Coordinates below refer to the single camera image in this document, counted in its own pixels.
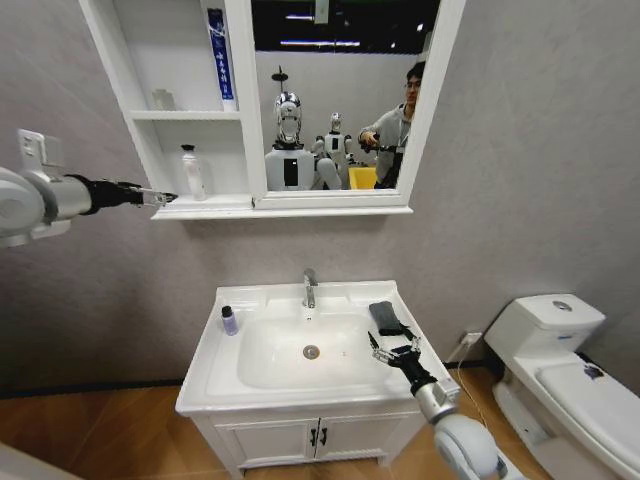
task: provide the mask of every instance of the cabinet door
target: cabinet door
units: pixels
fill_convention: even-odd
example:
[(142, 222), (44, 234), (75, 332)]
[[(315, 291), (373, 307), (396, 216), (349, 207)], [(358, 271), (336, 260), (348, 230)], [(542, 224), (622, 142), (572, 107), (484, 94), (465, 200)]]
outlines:
[(408, 422), (413, 422), (414, 417), (414, 413), (323, 417), (320, 419), (316, 458), (338, 460), (387, 455), (391, 450), (387, 448), (388, 442), (394, 443), (404, 437), (401, 430)]
[(318, 417), (216, 425), (239, 467), (300, 463), (315, 455)]

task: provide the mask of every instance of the yellow box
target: yellow box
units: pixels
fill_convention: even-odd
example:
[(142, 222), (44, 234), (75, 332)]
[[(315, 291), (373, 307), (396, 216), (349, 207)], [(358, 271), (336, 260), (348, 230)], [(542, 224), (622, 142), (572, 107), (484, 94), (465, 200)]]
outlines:
[(376, 167), (349, 167), (351, 190), (372, 190), (376, 180)]

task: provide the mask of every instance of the small blue bottle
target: small blue bottle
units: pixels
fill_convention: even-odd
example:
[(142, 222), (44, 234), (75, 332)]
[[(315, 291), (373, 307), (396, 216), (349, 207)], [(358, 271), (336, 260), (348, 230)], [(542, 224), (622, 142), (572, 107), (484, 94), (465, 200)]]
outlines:
[(230, 337), (238, 333), (238, 322), (229, 305), (222, 307), (222, 325), (224, 326), (224, 331)]

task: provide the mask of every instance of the faucet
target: faucet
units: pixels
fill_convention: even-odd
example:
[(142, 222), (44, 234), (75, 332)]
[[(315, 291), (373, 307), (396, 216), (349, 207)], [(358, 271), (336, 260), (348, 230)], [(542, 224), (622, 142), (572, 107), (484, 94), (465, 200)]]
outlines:
[(316, 272), (312, 268), (306, 268), (304, 270), (304, 288), (307, 290), (307, 296), (302, 301), (302, 305), (307, 308), (316, 308), (316, 296), (313, 292), (313, 287), (317, 286)]

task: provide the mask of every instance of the toilet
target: toilet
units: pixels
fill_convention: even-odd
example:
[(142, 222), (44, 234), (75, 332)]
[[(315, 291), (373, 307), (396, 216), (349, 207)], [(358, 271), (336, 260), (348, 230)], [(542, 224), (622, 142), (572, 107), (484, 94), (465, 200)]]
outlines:
[(557, 480), (640, 479), (640, 398), (575, 351), (605, 316), (574, 295), (510, 303), (485, 335), (496, 401)]

